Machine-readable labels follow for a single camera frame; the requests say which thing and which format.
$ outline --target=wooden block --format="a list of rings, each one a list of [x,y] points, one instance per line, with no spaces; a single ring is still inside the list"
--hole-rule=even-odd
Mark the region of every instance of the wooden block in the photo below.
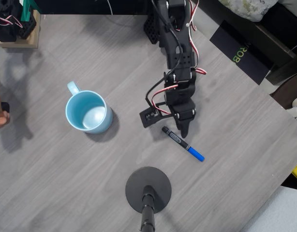
[[[40,31],[40,13],[37,10],[34,10],[33,16],[37,22],[37,25],[27,39],[17,39],[15,42],[0,41],[0,46],[4,48],[38,48]]]

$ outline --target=robotic arm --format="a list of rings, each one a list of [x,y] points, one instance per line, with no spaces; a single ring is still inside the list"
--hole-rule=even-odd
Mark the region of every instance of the robotic arm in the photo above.
[[[190,43],[190,7],[185,0],[151,0],[144,31],[152,44],[159,41],[167,53],[167,65],[171,71],[156,83],[147,93],[149,108],[140,113],[144,128],[174,117],[178,130],[185,138],[189,123],[193,121],[196,109],[191,97],[195,92],[196,65]],[[149,93],[164,81],[164,102],[155,104],[148,99]],[[170,112],[159,108],[167,105]]]

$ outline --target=mug handle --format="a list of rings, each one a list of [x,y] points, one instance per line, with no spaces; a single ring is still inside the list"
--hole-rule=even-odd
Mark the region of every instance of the mug handle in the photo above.
[[[76,85],[76,83],[74,83],[74,81],[69,82],[67,86],[72,95],[75,95],[81,91],[80,88]]]

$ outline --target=black bracket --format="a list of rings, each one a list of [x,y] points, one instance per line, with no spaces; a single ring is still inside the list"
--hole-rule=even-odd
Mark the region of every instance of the black bracket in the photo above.
[[[144,24],[144,31],[152,44],[159,41],[159,47],[164,47],[167,56],[168,69],[175,67],[178,59],[178,44],[169,28],[177,36],[183,53],[179,65],[175,71],[164,80],[164,87],[178,85],[175,89],[167,90],[164,94],[165,102],[156,104],[167,105],[171,111],[170,115],[163,115],[154,107],[150,107],[140,113],[143,126],[146,128],[161,119],[174,117],[178,130],[185,138],[188,134],[189,123],[194,120],[196,109],[191,97],[195,92],[196,71],[195,57],[189,39],[190,7],[185,0],[155,0],[158,10],[167,22],[167,26],[158,17],[151,7],[148,19]]]
[[[23,6],[20,4],[19,0],[0,0],[0,17],[7,17],[9,15],[13,15],[16,19],[20,21]],[[22,39],[27,39],[31,32],[36,27],[37,23],[35,18],[33,17],[33,9],[30,8],[30,18],[28,22],[21,21],[23,28],[15,25],[16,20],[11,17],[9,20],[13,23],[13,25],[8,25],[5,27],[0,27],[0,33],[2,34],[2,30],[7,30],[10,36],[5,36],[4,34],[0,35],[0,41],[2,42],[14,42],[16,41],[16,36],[19,35]]]

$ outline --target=gray wooden table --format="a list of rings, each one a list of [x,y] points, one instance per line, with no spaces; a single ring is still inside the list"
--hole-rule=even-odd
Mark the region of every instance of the gray wooden table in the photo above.
[[[12,122],[0,131],[0,232],[135,232],[141,215],[125,198],[130,174],[164,171],[169,205],[156,232],[238,232],[297,164],[297,122],[200,32],[186,141],[201,163],[139,112],[166,58],[142,16],[47,15],[39,49],[0,48],[0,91]],[[65,118],[69,81],[101,94],[112,127],[86,135]]]

